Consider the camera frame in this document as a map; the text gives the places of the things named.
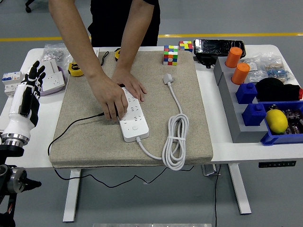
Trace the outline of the person's right hand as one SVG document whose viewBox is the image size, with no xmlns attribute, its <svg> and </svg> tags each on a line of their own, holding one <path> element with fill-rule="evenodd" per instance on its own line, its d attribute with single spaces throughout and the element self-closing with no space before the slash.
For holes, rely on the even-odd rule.
<svg viewBox="0 0 303 227">
<path fill-rule="evenodd" d="M 126 114 L 128 102 L 118 84 L 104 73 L 89 76 L 87 80 L 107 120 L 117 121 Z"/>
</svg>

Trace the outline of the person's left hand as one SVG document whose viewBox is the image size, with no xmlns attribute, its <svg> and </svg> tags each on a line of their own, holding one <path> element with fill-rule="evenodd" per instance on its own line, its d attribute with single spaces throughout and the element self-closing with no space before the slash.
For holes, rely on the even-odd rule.
<svg viewBox="0 0 303 227">
<path fill-rule="evenodd" d="M 147 90 L 130 71 L 115 69 L 112 81 L 118 85 L 124 85 L 133 97 L 137 98 L 140 102 L 144 102 L 144 95 L 147 94 Z"/>
</svg>

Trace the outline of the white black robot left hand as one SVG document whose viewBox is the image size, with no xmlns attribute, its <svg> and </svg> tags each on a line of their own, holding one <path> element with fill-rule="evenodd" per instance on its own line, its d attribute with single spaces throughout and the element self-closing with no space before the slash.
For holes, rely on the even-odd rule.
<svg viewBox="0 0 303 227">
<path fill-rule="evenodd" d="M 41 87 L 46 76 L 45 66 L 36 61 L 17 86 L 9 110 L 9 124 L 4 135 L 18 134 L 30 138 L 30 131 L 37 126 Z"/>
</svg>

